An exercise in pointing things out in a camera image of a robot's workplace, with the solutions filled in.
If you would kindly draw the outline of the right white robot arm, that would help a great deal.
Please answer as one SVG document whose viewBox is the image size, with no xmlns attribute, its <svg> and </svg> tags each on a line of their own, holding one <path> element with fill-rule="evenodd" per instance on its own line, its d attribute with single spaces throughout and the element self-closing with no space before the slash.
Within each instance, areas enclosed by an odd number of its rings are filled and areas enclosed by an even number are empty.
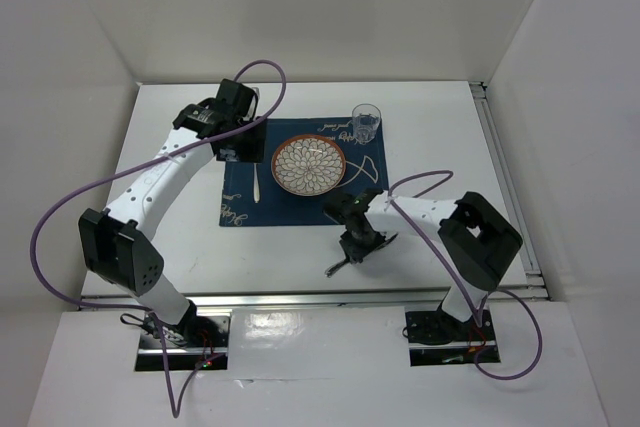
<svg viewBox="0 0 640 427">
<path fill-rule="evenodd" d="M 398 234 L 425 241 L 453 280 L 436 316 L 438 331 L 448 339 L 460 338 L 471 320 L 481 322 L 487 296 L 497 290 L 523 245 L 520 233 L 476 192 L 458 200 L 403 197 L 381 189 L 358 196 L 339 192 L 323 212 L 344 227 L 339 243 L 347 263 L 362 262 Z"/>
</svg>

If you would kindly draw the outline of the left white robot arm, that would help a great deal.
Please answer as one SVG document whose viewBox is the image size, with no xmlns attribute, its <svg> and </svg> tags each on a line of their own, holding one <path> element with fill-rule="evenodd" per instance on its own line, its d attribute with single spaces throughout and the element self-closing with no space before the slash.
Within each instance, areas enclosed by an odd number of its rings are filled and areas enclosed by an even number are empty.
<svg viewBox="0 0 640 427">
<path fill-rule="evenodd" d="M 176 346 L 196 337 L 196 308 L 164 275 L 152 241 L 171 205 L 209 162 L 263 160 L 267 120 L 257 115 L 258 103 L 258 89 L 222 80 L 215 96 L 179 112 L 152 164 L 125 192 L 79 219 L 88 270 L 155 313 Z"/>
</svg>

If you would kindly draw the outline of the blue fish placemat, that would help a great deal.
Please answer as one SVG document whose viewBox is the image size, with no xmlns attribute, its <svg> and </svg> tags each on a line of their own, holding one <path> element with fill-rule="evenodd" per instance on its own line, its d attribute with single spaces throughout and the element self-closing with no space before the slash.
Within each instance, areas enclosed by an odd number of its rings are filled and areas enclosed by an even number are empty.
<svg viewBox="0 0 640 427">
<path fill-rule="evenodd" d="M 271 173 L 276 148 L 286 140 L 304 134 L 332 139 L 343 151 L 347 165 L 338 190 L 359 195 L 366 188 L 389 188 L 384 130 L 368 144 L 352 137 L 352 119 L 281 118 L 268 121 L 265 156 L 259 164 L 261 200 L 253 200 L 253 166 L 245 163 L 225 165 L 219 225 L 221 227 L 319 226 L 333 222 L 323 213 L 329 193 L 315 197 L 296 196 L 283 190 Z"/>
</svg>

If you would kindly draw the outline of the silver table knife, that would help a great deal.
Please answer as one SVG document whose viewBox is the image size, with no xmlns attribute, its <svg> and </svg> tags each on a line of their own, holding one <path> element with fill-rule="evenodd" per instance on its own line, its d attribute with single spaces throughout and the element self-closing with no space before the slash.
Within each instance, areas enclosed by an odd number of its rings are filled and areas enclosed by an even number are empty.
<svg viewBox="0 0 640 427">
<path fill-rule="evenodd" d="M 370 254 L 374 253 L 374 252 L 372 252 L 372 253 L 370 253 L 370 252 L 369 252 L 369 248 L 370 248 L 371 246 L 365 246 L 365 247 L 364 247 L 364 248 L 365 248 L 365 257 L 364 257 L 364 259 L 365 259 L 368 255 L 370 255 Z M 332 265 L 332 266 L 328 267 L 328 268 L 325 270 L 324 275 L 325 275 L 327 278 L 331 278 L 331 277 L 333 277 L 333 276 L 334 276 L 334 275 L 335 275 L 335 274 L 336 274 L 340 269 L 342 269 L 342 268 L 343 268 L 343 267 L 345 267 L 346 265 L 355 265 L 355 264 L 351 264 L 351 263 L 349 263 L 349 262 L 346 260 L 346 258 L 344 258 L 343 260 L 341 260 L 341 261 L 337 262 L 336 264 L 334 264 L 334 265 Z"/>
</svg>

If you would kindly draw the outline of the floral ceramic plate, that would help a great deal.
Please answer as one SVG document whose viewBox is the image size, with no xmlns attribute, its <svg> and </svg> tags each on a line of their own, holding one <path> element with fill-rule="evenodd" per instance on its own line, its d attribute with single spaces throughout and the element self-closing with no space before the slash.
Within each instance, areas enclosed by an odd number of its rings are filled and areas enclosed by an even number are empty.
<svg viewBox="0 0 640 427">
<path fill-rule="evenodd" d="M 279 145 L 271 159 L 271 173 L 286 192 L 301 197 L 326 194 L 346 171 L 346 158 L 330 138 L 304 134 Z"/>
</svg>

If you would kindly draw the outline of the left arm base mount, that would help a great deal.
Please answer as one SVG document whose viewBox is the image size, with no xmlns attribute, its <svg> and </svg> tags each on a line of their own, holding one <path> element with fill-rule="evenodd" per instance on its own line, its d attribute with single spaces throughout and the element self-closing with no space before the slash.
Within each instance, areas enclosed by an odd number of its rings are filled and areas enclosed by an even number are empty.
<svg viewBox="0 0 640 427">
<path fill-rule="evenodd" d="M 198 363 L 203 370 L 226 370 L 231 327 L 229 312 L 215 312 L 206 316 L 208 324 L 195 330 L 195 337 L 187 340 L 175 331 L 163 328 L 170 371 L 189 371 Z M 139 330 L 136 372 L 160 372 L 164 368 L 160 333 L 153 321 L 130 313 L 120 316 L 120 322 Z"/>
</svg>

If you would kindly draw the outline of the silver fork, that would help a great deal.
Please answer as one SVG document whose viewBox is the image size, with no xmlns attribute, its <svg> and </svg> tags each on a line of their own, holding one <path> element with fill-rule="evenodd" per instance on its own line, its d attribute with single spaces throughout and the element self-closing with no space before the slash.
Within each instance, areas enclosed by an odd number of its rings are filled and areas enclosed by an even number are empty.
<svg viewBox="0 0 640 427">
<path fill-rule="evenodd" d="M 253 164 L 253 200 L 254 203 L 258 204 L 261 200 L 261 189 L 260 189 L 260 179 L 259 179 L 259 164 Z"/>
</svg>

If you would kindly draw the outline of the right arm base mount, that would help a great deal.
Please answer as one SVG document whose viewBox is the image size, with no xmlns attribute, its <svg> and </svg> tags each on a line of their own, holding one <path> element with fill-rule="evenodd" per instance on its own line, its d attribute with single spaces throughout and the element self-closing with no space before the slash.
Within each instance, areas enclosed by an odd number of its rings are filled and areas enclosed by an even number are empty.
<svg viewBox="0 0 640 427">
<path fill-rule="evenodd" d="M 440 310 L 407 311 L 401 334 L 408 342 L 412 367 L 473 364 L 476 355 L 480 363 L 500 362 L 488 309 L 480 327 L 473 319 L 460 323 Z"/>
</svg>

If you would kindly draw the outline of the clear drinking glass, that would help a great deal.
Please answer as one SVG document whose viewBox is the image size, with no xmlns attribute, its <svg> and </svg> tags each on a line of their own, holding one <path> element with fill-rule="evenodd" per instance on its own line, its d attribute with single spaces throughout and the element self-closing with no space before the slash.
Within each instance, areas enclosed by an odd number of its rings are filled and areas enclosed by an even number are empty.
<svg viewBox="0 0 640 427">
<path fill-rule="evenodd" d="M 359 104 L 352 110 L 353 137 L 359 144 L 368 144 L 377 134 L 381 112 L 373 104 Z"/>
</svg>

